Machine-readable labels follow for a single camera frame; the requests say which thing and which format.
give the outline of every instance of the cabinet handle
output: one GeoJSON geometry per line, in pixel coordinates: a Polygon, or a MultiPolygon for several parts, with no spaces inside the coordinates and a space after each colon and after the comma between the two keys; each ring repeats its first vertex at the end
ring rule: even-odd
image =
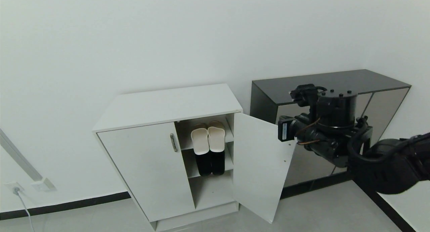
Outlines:
{"type": "Polygon", "coordinates": [[[173,150],[175,152],[178,152],[178,148],[176,147],[176,143],[175,143],[175,136],[173,135],[173,133],[170,133],[170,140],[172,141],[173,150]]]}

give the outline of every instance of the cabinet top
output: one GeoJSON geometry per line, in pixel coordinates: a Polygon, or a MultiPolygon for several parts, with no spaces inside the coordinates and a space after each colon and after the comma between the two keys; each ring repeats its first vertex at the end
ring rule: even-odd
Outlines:
{"type": "Polygon", "coordinates": [[[278,79],[262,79],[252,81],[276,105],[292,103],[289,91],[298,85],[314,84],[328,89],[352,90],[356,93],[372,93],[399,88],[410,88],[410,85],[389,78],[370,70],[352,70],[335,73],[286,77],[278,79]]]}
{"type": "Polygon", "coordinates": [[[175,88],[117,96],[93,132],[242,112],[227,84],[175,88]]]}

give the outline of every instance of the pair of slippers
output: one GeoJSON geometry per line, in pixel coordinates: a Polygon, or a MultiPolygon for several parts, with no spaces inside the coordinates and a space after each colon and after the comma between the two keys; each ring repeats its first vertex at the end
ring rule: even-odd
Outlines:
{"type": "Polygon", "coordinates": [[[225,171],[225,129],[218,121],[197,124],[191,132],[192,146],[200,176],[222,175],[225,171]]]}

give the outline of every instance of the floor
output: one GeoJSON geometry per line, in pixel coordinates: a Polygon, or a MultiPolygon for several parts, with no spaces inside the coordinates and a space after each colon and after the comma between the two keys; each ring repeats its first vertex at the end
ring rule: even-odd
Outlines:
{"type": "MultiPolygon", "coordinates": [[[[35,232],[145,232],[131,199],[34,216],[35,232]]],[[[29,232],[28,218],[0,221],[1,232],[29,232]]],[[[273,224],[241,206],[169,232],[400,232],[354,182],[283,199],[273,224]]]]}

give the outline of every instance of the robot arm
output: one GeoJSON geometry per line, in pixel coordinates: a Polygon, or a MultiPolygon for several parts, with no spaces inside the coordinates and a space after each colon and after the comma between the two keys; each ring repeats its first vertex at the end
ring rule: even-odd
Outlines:
{"type": "Polygon", "coordinates": [[[306,150],[346,167],[376,192],[398,194],[430,179],[430,133],[380,140],[371,147],[367,117],[354,117],[356,93],[309,84],[299,85],[290,95],[299,106],[309,106],[310,112],[281,116],[279,140],[296,139],[306,150]]]}

